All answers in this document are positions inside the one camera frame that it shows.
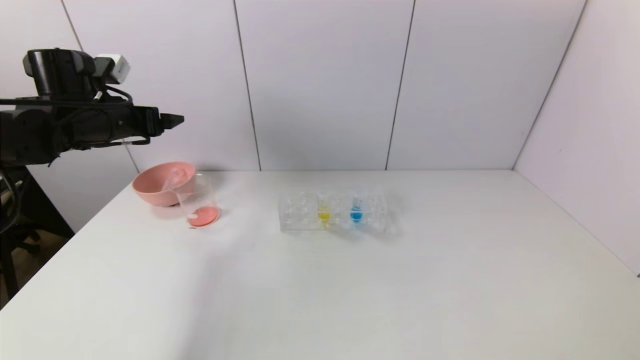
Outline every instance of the clear plastic cup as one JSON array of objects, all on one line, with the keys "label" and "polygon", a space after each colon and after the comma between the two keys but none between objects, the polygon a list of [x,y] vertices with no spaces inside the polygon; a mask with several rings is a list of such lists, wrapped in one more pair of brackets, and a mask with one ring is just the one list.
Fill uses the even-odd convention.
[{"label": "clear plastic cup", "polygon": [[191,226],[211,224],[220,216],[211,180],[203,174],[195,174],[192,180],[174,190],[180,207]]}]

